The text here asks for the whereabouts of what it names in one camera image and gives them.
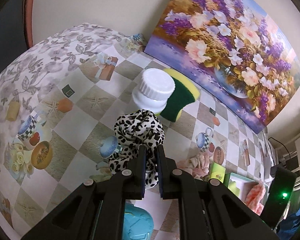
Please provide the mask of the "pink white knitted cloth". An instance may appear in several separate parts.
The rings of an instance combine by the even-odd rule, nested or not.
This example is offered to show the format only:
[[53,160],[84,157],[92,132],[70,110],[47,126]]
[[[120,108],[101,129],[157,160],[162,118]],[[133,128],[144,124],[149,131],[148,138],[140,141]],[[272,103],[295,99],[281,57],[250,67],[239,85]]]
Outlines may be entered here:
[[258,183],[249,191],[245,199],[246,206],[257,215],[260,215],[263,211],[264,205],[261,203],[261,200],[264,198],[265,193],[266,188],[264,184]]

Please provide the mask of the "pink floral scrunchie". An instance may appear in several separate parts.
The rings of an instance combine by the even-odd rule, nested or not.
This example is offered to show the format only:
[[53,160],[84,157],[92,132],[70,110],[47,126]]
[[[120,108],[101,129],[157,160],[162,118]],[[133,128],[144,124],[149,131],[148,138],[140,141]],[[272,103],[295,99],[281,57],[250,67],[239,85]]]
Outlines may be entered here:
[[177,162],[177,168],[189,173],[194,179],[202,180],[209,174],[210,159],[206,152]]

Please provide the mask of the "leopard print scrunchie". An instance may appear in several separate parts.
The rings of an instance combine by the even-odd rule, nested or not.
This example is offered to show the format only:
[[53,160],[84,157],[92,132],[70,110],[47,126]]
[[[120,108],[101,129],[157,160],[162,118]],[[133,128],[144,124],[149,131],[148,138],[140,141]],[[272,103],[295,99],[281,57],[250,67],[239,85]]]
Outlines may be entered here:
[[112,174],[127,168],[130,160],[139,155],[139,147],[146,149],[145,188],[151,189],[158,183],[155,151],[165,140],[165,132],[158,117],[149,110],[138,110],[121,115],[114,125],[114,134],[122,146],[121,153],[113,153],[109,159]]

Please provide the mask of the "green tissue packet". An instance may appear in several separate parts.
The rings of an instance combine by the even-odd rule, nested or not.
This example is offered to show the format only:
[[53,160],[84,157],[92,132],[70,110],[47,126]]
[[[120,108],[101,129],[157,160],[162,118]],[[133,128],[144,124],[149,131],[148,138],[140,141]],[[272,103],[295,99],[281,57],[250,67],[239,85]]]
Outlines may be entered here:
[[221,183],[224,182],[226,168],[218,163],[212,163],[210,171],[210,179],[217,179]]

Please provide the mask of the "yellow green sponge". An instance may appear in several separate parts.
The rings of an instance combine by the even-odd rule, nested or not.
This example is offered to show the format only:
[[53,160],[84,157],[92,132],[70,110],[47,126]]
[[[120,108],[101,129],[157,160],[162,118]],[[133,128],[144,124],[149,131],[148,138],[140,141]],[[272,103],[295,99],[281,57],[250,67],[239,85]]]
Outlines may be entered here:
[[194,103],[200,96],[198,88],[183,74],[172,69],[164,70],[175,83],[175,90],[168,98],[167,105],[160,115],[170,122],[176,122],[185,106]]

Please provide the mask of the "white pill bottle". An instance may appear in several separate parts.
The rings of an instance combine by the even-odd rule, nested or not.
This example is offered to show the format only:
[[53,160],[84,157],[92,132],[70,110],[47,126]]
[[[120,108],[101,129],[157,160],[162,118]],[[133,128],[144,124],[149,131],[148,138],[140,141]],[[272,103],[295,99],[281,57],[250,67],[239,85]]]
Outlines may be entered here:
[[144,109],[160,114],[174,90],[175,82],[165,71],[157,68],[144,70],[139,84],[132,91],[127,113]]

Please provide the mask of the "floral canvas painting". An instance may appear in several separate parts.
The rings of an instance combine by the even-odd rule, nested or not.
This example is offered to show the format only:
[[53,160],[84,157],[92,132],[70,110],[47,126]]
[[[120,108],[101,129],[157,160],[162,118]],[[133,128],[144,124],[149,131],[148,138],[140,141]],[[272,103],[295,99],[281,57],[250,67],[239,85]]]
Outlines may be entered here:
[[300,87],[300,62],[254,0],[170,0],[146,53],[262,131]]

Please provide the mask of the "pink edged dark panel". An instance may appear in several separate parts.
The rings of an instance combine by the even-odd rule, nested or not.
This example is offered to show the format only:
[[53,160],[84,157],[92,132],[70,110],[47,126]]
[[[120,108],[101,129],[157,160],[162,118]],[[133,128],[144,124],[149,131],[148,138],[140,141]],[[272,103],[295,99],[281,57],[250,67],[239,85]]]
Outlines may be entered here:
[[32,6],[33,0],[0,0],[0,73],[33,44]]

